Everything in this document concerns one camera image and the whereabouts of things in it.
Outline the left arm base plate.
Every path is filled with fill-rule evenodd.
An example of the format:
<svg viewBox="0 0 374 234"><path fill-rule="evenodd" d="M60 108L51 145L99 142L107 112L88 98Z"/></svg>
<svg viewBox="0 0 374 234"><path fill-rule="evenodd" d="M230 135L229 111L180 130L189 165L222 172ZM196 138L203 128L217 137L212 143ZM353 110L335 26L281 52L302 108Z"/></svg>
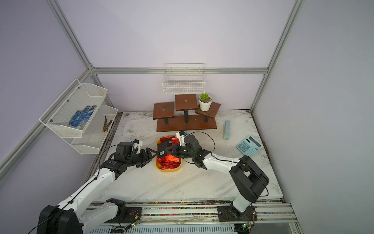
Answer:
<svg viewBox="0 0 374 234"><path fill-rule="evenodd" d="M142 215L143 208L127 207L126 202L120 199L111 198L106 200L104 204L116 206L116 212L113 215L106 216L104 223L135 223Z"/></svg>

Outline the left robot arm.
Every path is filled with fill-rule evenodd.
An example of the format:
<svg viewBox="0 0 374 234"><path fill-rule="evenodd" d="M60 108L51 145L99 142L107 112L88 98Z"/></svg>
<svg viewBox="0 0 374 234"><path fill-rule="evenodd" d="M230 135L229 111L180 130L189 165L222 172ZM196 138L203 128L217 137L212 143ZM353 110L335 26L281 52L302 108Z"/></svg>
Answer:
<svg viewBox="0 0 374 234"><path fill-rule="evenodd" d="M158 152L143 149L142 141L121 142L116 151L99 166L98 171L82 187L56 206L48 205L40 213L35 230L38 234L87 234L106 222L135 222L141 209L127 210L126 202L108 199L100 207L86 212L87 207L129 167L142 168Z"/></svg>

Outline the black tea bag barcode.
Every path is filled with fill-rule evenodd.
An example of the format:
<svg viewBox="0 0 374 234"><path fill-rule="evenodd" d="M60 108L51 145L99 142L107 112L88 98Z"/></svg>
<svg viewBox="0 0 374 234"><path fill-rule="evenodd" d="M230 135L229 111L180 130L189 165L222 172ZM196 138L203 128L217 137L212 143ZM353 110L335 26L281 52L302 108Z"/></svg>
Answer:
<svg viewBox="0 0 374 234"><path fill-rule="evenodd" d="M161 159L161 158L166 157L168 155L168 153L166 152L166 149L171 146L172 146L172 140L167 140L167 141L159 143L157 145L157 151L158 151L157 158Z"/></svg>

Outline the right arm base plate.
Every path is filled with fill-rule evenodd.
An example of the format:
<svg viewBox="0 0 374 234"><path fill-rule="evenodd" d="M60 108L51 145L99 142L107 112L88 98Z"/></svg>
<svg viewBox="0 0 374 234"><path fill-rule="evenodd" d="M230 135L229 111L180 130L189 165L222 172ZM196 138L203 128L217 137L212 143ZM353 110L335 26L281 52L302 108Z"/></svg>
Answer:
<svg viewBox="0 0 374 234"><path fill-rule="evenodd" d="M255 207L248 206L244 212L238 211L233 205L218 206L218 218L220 222L234 222L234 221L257 221Z"/></svg>

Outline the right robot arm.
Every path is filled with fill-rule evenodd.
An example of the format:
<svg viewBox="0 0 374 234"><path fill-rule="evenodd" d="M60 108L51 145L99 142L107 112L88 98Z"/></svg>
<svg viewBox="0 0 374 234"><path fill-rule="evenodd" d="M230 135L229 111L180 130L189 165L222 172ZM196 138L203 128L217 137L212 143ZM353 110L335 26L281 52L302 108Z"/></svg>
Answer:
<svg viewBox="0 0 374 234"><path fill-rule="evenodd" d="M239 192L230 205L233 212L242 215L257 202L264 191L265 196L269 195L269 178L251 157L244 155L233 159L218 156L203 149L194 135L179 136L178 140L178 143L167 145L160 150L159 156L165 157L169 154L180 159L191 159L198 168L230 175Z"/></svg>

